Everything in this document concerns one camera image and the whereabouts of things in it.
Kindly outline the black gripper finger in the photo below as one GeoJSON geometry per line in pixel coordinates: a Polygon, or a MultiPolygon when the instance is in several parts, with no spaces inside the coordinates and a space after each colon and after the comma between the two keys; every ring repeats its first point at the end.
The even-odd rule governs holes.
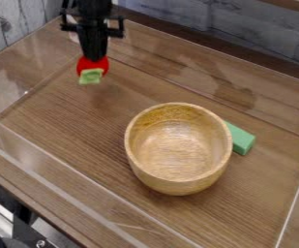
{"type": "Polygon", "coordinates": [[[83,55],[97,62],[107,55],[107,34],[98,29],[77,30],[83,55]]]}

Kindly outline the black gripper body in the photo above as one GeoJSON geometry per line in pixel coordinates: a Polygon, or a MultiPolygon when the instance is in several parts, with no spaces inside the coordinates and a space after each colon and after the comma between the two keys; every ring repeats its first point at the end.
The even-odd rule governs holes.
{"type": "Polygon", "coordinates": [[[105,31],[113,38],[125,37],[125,17],[113,15],[111,0],[63,0],[62,30],[77,31],[77,26],[94,27],[105,31]]]}

